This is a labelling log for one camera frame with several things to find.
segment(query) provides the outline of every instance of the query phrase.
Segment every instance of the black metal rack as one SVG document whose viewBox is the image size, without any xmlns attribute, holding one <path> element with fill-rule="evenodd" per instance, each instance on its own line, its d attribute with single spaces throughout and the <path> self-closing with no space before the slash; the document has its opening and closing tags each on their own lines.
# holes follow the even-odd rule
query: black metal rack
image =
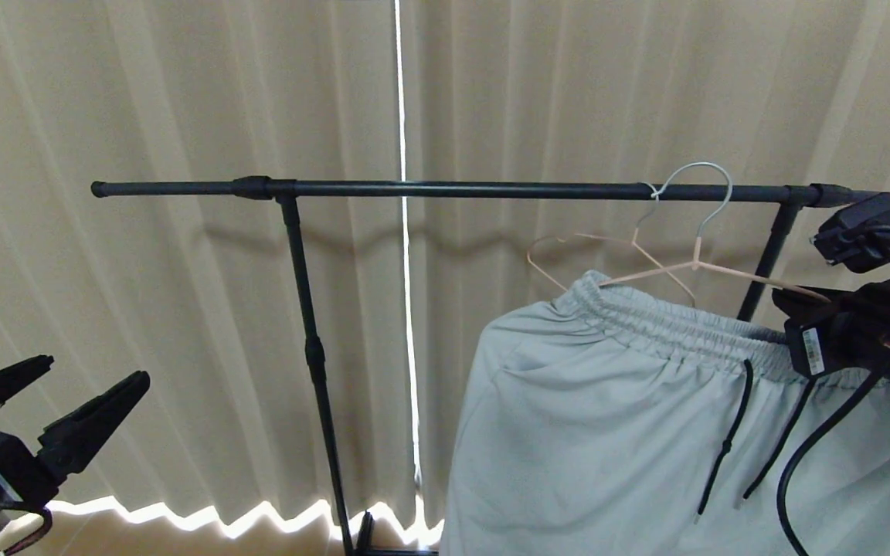
<svg viewBox="0 0 890 556">
<path fill-rule="evenodd" d="M 353 556 L 428 556 L 434 551 L 389 550 L 371 546 L 374 520 L 364 514 L 355 546 L 349 530 L 342 475 L 339 471 L 335 445 L 335 422 L 332 419 L 328 386 L 325 384 L 324 348 L 318 337 L 311 302 L 311 281 L 307 274 L 304 240 L 301 237 L 301 216 L 297 211 L 297 197 L 452 197 L 494 199 L 591 199 L 591 200 L 648 200 L 647 186 L 641 183 L 538 183 L 538 182 L 447 182 L 447 181 L 298 181 L 277 180 L 266 176 L 250 176 L 234 181 L 216 182 L 95 182 L 91 191 L 96 197 L 141 195 L 234 195 L 253 200 L 275 200 L 280 203 L 290 257 L 297 282 L 297 298 L 304 320 L 304 356 L 318 399 L 318 415 L 324 436 L 332 488 L 335 490 L 335 511 L 342 532 L 342 546 L 346 555 Z M 720 185 L 670 185 L 661 194 L 664 201 L 721 201 L 727 193 Z M 771 233 L 757 263 L 755 274 L 770 276 L 778 260 L 785 239 L 799 212 L 806 207 L 841 207 L 875 195 L 876 191 L 855 191 L 833 184 L 808 186 L 737 185 L 732 190 L 731 202 L 777 203 L 780 205 L 771 225 Z M 752 282 L 738 312 L 738 319 L 751 320 L 764 285 Z"/>
</svg>

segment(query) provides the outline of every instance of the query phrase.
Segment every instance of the light gray shorts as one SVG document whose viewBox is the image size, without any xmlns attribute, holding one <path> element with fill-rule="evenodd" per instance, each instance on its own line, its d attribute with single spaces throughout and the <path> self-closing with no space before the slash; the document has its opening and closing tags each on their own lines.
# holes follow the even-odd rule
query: light gray shorts
<svg viewBox="0 0 890 556">
<path fill-rule="evenodd" d="M 783 334 L 597 287 L 603 279 L 590 271 L 553 303 L 483 331 L 442 553 L 794 554 L 778 522 L 778 479 L 868 373 L 819 380 L 745 500 L 806 387 Z M 890 556 L 890 383 L 809 451 L 787 509 L 813 555 Z"/>
</svg>

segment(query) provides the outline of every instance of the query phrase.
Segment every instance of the silver hanger hook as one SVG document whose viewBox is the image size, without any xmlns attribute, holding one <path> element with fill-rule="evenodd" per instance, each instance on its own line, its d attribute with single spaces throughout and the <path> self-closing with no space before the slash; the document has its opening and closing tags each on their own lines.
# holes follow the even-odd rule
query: silver hanger hook
<svg viewBox="0 0 890 556">
<path fill-rule="evenodd" d="M 650 217 L 650 215 L 653 215 L 653 214 L 654 214 L 654 211 L 657 211 L 657 204 L 658 204 L 658 202 L 660 201 L 660 199 L 658 199 L 658 195 L 660 195 L 660 194 L 661 194 L 661 191 L 664 190 L 664 189 L 658 190 L 658 189 L 655 188 L 652 184 L 647 183 L 646 181 L 639 181 L 638 183 L 643 183 L 643 184 L 645 184 L 647 187 L 650 187 L 650 188 L 651 188 L 651 198 L 654 200 L 654 203 L 651 204 L 651 208 L 649 208 L 649 210 L 647 210 L 647 212 L 645 212 L 645 214 L 643 215 L 643 217 L 640 217 L 640 218 L 638 219 L 637 224 L 634 225 L 634 229 L 639 229 L 639 228 L 640 228 L 640 223 L 643 222 L 643 221 L 645 221 L 645 219 L 647 219 L 647 217 Z"/>
<path fill-rule="evenodd" d="M 723 168 L 723 166 L 721 166 L 719 164 L 714 164 L 713 162 L 705 162 L 705 161 L 703 161 L 703 162 L 689 162 L 685 166 L 682 166 L 682 168 L 679 168 L 678 170 L 671 172 L 671 176 L 668 176 L 668 179 L 664 180 L 664 184 L 661 186 L 661 189 L 658 189 L 655 193 L 652 194 L 652 196 L 657 199 L 657 197 L 660 196 L 660 194 L 664 193 L 665 189 L 668 189 L 668 186 L 671 185 L 671 180 L 674 180 L 675 176 L 678 176 L 678 174 L 683 172 L 684 170 L 688 170 L 689 168 L 695 168 L 695 166 L 706 166 L 707 168 L 713 168 L 714 170 L 717 170 L 721 174 L 723 174 L 724 179 L 727 180 L 727 195 L 726 195 L 726 197 L 723 198 L 723 203 L 721 203 L 720 206 L 715 211 L 711 212 L 711 214 L 708 215 L 708 217 L 706 217 L 706 219 L 703 219 L 703 221 L 700 222 L 700 224 L 699 224 L 699 228 L 696 229 L 696 233 L 695 233 L 696 237 L 702 237 L 703 229 L 706 228 L 706 225 L 709 224 L 709 221 L 711 221 L 711 219 L 713 219 L 713 217 L 715 217 L 715 215 L 720 214 L 720 212 L 723 211 L 723 209 L 727 208 L 727 204 L 730 204 L 730 197 L 732 196 L 732 194 L 734 194 L 734 179 L 732 179 L 730 177 L 730 173 L 728 173 L 727 170 L 725 170 Z"/>
</svg>

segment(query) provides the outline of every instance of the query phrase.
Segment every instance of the beige curtain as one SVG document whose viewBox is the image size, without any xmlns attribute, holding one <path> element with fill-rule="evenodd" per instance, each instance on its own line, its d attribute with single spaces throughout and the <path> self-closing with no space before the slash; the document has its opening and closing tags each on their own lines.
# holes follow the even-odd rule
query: beige curtain
<svg viewBox="0 0 890 556">
<path fill-rule="evenodd" d="M 385 2 L 0 2 L 1 409 L 40 429 L 137 368 L 151 393 L 63 487 L 128 509 L 331 499 L 280 208 L 94 199 L 92 180 L 399 176 Z M 413 444 L 398 199 L 301 202 L 350 511 L 409 524 Z"/>
<path fill-rule="evenodd" d="M 661 183 L 714 161 L 738 183 L 838 183 L 890 190 L 890 3 L 405 2 L 403 62 L 411 179 Z M 679 181 L 722 183 L 693 170 Z M 479 331 L 559 289 L 530 270 L 539 236 L 626 237 L 640 202 L 411 200 L 421 470 L 441 518 L 462 394 Z M 714 205 L 662 205 L 642 228 L 664 263 L 691 256 Z M 732 205 L 706 256 L 752 270 L 774 207 Z M 777 274 L 854 287 L 805 238 L 831 211 L 806 210 Z M 562 284 L 589 268 L 645 268 L 627 249 L 541 243 Z M 698 305 L 734 316 L 748 283 L 688 275 Z M 667 278 L 638 284 L 687 303 Z M 770 305 L 757 320 L 781 327 Z"/>
</svg>

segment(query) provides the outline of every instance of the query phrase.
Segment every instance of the empty hanger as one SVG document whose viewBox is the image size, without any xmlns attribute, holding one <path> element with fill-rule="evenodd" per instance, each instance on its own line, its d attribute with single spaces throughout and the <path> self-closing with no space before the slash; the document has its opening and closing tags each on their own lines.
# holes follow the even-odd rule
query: empty hanger
<svg viewBox="0 0 890 556">
<path fill-rule="evenodd" d="M 576 236 L 576 237 L 586 237 L 587 239 L 598 239 L 598 240 L 601 240 L 601 242 L 617 242 L 617 243 L 627 244 L 628 246 L 632 246 L 634 249 L 638 250 L 638 252 L 640 254 L 642 254 L 642 256 L 645 256 L 647 258 L 647 260 L 650 260 L 650 262 L 653 263 L 654 265 L 656 265 L 658 269 L 663 269 L 664 268 L 663 264 L 658 263 L 656 258 L 651 256 L 651 254 L 648 253 L 642 246 L 638 245 L 637 236 L 638 236 L 638 232 L 640 231 L 640 223 L 645 221 L 645 219 L 647 219 L 647 217 L 650 217 L 650 215 L 653 215 L 654 211 L 657 210 L 657 204 L 660 201 L 660 199 L 658 199 L 658 195 L 661 193 L 661 191 L 664 190 L 664 188 L 661 190 L 657 190 L 657 189 L 654 189 L 654 186 L 650 183 L 647 183 L 647 182 L 641 182 L 641 183 L 643 183 L 647 187 L 651 188 L 651 198 L 654 200 L 654 203 L 651 205 L 651 208 L 649 208 L 649 210 L 647 210 L 647 212 L 645 212 L 645 214 L 642 215 L 642 217 L 640 217 L 638 219 L 637 224 L 634 225 L 634 234 L 631 236 L 631 239 L 629 242 L 628 242 L 628 240 L 625 240 L 625 239 L 618 239 L 618 237 L 596 236 L 596 235 L 593 235 L 593 233 L 575 232 L 572 235 Z M 546 272 L 545 269 L 541 268 L 537 263 L 534 263 L 534 260 L 531 257 L 531 253 L 534 250 L 534 246 L 537 246 L 538 243 L 544 242 L 547 239 L 557 239 L 558 242 L 560 242 L 560 243 L 566 242 L 564 239 L 562 239 L 562 237 L 558 237 L 558 236 L 538 237 L 537 239 L 534 240 L 534 242 L 531 242 L 531 245 L 527 249 L 527 263 L 530 264 L 531 266 L 533 266 L 535 270 L 540 272 L 542 276 L 544 276 L 545 278 L 548 278 L 553 284 L 558 286 L 558 288 L 561 288 L 562 291 L 568 291 L 568 288 L 565 288 L 565 286 L 563 286 L 561 282 L 559 282 L 558 280 L 555 280 L 554 276 L 552 276 L 551 274 L 548 274 L 548 272 Z M 678 279 L 678 276 L 675 276 L 674 274 L 672 274 L 670 270 L 665 271 L 664 273 L 667 274 L 668 277 L 670 277 L 671 280 L 675 282 L 675 284 L 678 284 L 678 287 L 682 288 L 683 291 L 686 292 L 687 295 L 689 295 L 689 299 L 692 300 L 692 306 L 695 307 L 695 294 L 692 293 L 692 290 L 690 290 L 688 288 L 688 286 L 686 286 L 684 283 L 682 283 L 682 281 Z"/>
<path fill-rule="evenodd" d="M 722 173 L 724 179 L 727 180 L 727 195 L 726 195 L 726 197 L 724 197 L 723 203 L 721 203 L 720 206 L 715 211 L 711 212 L 711 214 L 708 215 L 708 217 L 703 219 L 703 221 L 700 222 L 700 224 L 699 224 L 699 228 L 696 229 L 695 245 L 693 246 L 693 249 L 692 249 L 692 260 L 688 261 L 687 263 L 674 264 L 671 266 L 656 268 L 654 270 L 648 270 L 645 272 L 638 272 L 636 274 L 630 274 L 628 276 L 621 276 L 621 278 L 611 278 L 609 280 L 604 280 L 603 282 L 600 282 L 600 286 L 609 286 L 611 284 L 620 284 L 622 282 L 629 282 L 631 280 L 637 280 L 638 278 L 646 278 L 647 276 L 654 276 L 657 274 L 663 274 L 663 273 L 671 274 L 671 272 L 674 272 L 675 270 L 681 270 L 683 268 L 692 268 L 692 270 L 699 270 L 700 268 L 702 268 L 705 270 L 712 270 L 714 272 L 719 272 L 721 274 L 738 276 L 739 278 L 746 278 L 751 281 L 760 282 L 763 284 L 769 284 L 770 286 L 776 286 L 778 288 L 782 288 L 782 289 L 789 290 L 792 292 L 798 292 L 799 294 L 809 296 L 814 299 L 822 300 L 822 302 L 824 302 L 824 303 L 830 303 L 830 300 L 827 299 L 826 296 L 820 295 L 816 292 L 807 290 L 805 288 L 801 288 L 794 284 L 789 284 L 788 282 L 783 282 L 781 280 L 776 280 L 773 278 L 765 278 L 763 276 L 757 276 L 756 274 L 751 274 L 749 272 L 743 272 L 741 270 L 734 270 L 733 268 L 727 268 L 724 266 L 720 266 L 718 264 L 703 263 L 703 261 L 699 259 L 700 251 L 702 251 L 703 229 L 706 228 L 706 225 L 708 224 L 708 222 L 711 221 L 711 219 L 713 219 L 715 217 L 715 215 L 720 214 L 720 211 L 723 211 L 723 209 L 727 207 L 727 204 L 730 203 L 730 197 L 731 197 L 732 193 L 734 193 L 734 180 L 731 179 L 730 174 L 727 172 L 727 170 L 723 169 L 722 166 L 714 164 L 712 162 L 692 162 L 692 163 L 686 164 L 685 166 L 682 166 L 682 168 L 679 168 L 678 170 L 675 170 L 675 172 L 671 172 L 671 176 L 668 176 L 668 179 L 664 180 L 664 185 L 662 185 L 661 189 L 658 189 L 653 194 L 653 196 L 660 197 L 661 193 L 664 193 L 664 190 L 668 189 L 668 186 L 670 185 L 671 180 L 674 180 L 675 176 L 678 176 L 678 174 L 683 172 L 684 170 L 689 169 L 689 168 L 694 168 L 695 166 L 707 166 L 707 168 L 713 168 L 713 169 L 719 171 L 720 173 Z"/>
</svg>

